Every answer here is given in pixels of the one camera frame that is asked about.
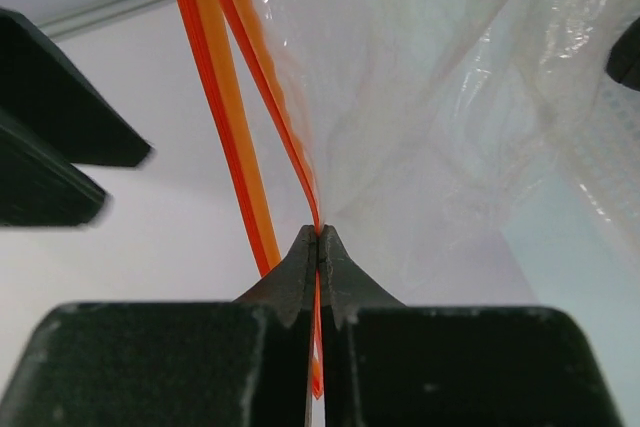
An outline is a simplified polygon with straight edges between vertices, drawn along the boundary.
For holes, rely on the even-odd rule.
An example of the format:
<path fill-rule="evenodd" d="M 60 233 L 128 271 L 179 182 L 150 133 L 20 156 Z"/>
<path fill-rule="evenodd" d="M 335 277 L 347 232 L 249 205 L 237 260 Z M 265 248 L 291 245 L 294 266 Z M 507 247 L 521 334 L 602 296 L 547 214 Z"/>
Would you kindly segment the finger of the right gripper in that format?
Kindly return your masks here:
<path fill-rule="evenodd" d="M 640 19 L 637 18 L 613 45 L 606 73 L 634 91 L 640 91 Z"/>

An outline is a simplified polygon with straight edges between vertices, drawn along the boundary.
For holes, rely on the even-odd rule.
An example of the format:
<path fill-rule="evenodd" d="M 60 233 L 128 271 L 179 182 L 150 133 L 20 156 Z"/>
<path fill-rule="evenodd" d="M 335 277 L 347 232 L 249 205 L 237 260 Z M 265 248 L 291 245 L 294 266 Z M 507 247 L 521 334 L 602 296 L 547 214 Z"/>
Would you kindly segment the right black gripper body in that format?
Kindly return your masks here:
<path fill-rule="evenodd" d="M 151 151 L 41 30 L 2 10 L 2 226 L 90 223 L 108 194 L 78 167 L 136 168 Z"/>

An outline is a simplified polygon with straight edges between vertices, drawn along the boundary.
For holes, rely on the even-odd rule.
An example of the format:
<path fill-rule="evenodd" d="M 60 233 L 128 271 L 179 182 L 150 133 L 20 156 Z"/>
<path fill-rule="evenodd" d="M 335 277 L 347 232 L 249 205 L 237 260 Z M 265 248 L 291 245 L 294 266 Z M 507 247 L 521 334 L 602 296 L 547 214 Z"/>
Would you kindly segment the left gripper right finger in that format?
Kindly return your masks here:
<path fill-rule="evenodd" d="M 538 306 L 409 307 L 318 239 L 330 426 L 618 426 L 586 336 Z"/>

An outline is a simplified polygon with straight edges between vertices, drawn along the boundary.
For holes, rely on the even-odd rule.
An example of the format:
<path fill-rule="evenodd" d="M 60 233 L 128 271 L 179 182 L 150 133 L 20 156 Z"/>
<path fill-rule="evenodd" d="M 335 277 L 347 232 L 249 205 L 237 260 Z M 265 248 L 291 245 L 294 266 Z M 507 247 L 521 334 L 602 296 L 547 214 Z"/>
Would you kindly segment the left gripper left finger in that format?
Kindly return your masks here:
<path fill-rule="evenodd" d="M 68 303 L 34 329 L 5 426 L 306 426 L 317 236 L 231 302 Z"/>

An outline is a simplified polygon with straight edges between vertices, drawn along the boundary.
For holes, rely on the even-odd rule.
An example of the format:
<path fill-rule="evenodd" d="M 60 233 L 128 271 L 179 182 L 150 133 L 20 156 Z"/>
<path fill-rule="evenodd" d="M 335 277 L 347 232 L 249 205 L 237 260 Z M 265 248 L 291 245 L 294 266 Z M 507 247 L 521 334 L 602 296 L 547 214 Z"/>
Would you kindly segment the clear orange zip bag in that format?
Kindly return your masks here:
<path fill-rule="evenodd" d="M 639 0 L 177 2 L 261 268 L 292 204 L 405 302 L 563 309 L 637 420 L 639 249 L 573 140 Z"/>

